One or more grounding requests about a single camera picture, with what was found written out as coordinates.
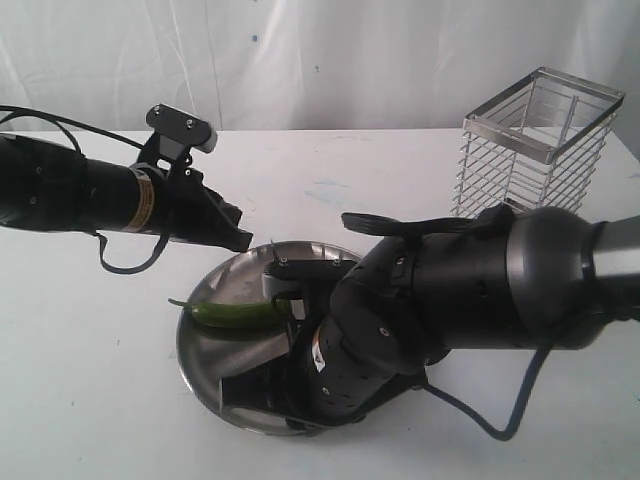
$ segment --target white curtain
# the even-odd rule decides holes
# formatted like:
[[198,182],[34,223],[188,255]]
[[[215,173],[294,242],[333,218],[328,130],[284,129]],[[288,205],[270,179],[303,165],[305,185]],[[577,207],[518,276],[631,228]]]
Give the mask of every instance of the white curtain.
[[540,65],[638,101],[640,76],[615,82],[640,61],[625,51],[638,0],[0,0],[0,12],[0,103],[115,130],[146,128],[157,102],[218,129],[459,126]]

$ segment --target stainless steel bowl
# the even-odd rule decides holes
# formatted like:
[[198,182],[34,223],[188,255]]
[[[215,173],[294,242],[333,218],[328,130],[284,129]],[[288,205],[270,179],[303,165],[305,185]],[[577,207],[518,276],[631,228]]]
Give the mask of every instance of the stainless steel bowl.
[[[278,256],[291,260],[344,260],[360,258],[347,250],[318,242],[280,242],[262,245],[236,255],[209,273],[189,297],[189,302],[226,304],[267,300],[263,294],[262,272]],[[177,333],[180,370],[196,397],[213,413],[247,430],[269,435],[299,435],[284,419],[249,411],[220,409],[219,382],[276,358],[288,350],[284,329],[232,331],[202,327],[184,311]]]

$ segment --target metal wire utensil holder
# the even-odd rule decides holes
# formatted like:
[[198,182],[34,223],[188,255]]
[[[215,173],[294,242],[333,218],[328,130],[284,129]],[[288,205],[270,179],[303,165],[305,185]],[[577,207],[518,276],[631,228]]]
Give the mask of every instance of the metal wire utensil holder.
[[507,203],[576,212],[624,93],[541,67],[469,113],[454,216]]

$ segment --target label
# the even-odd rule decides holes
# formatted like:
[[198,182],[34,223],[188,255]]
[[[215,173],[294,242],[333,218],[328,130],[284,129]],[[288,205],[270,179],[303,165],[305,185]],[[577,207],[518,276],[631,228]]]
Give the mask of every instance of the label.
[[326,367],[324,363],[324,357],[322,356],[322,352],[320,351],[320,328],[316,330],[315,335],[313,336],[313,342],[311,343],[311,356],[313,357],[313,364],[316,366],[316,370],[320,373]]
[[138,210],[123,231],[136,233],[139,232],[149,221],[151,213],[153,212],[153,205],[156,200],[156,193],[153,189],[153,182],[149,178],[149,175],[141,170],[131,169],[133,174],[138,180],[138,187],[140,188],[140,197],[138,200]]

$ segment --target green chili pepper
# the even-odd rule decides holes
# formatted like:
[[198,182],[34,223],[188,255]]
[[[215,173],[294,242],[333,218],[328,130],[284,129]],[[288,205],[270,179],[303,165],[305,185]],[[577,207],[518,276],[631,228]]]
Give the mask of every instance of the green chili pepper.
[[282,324],[281,317],[291,313],[288,300],[276,300],[276,311],[270,302],[226,305],[222,303],[188,303],[172,298],[169,303],[183,307],[194,320],[216,328],[262,328]]

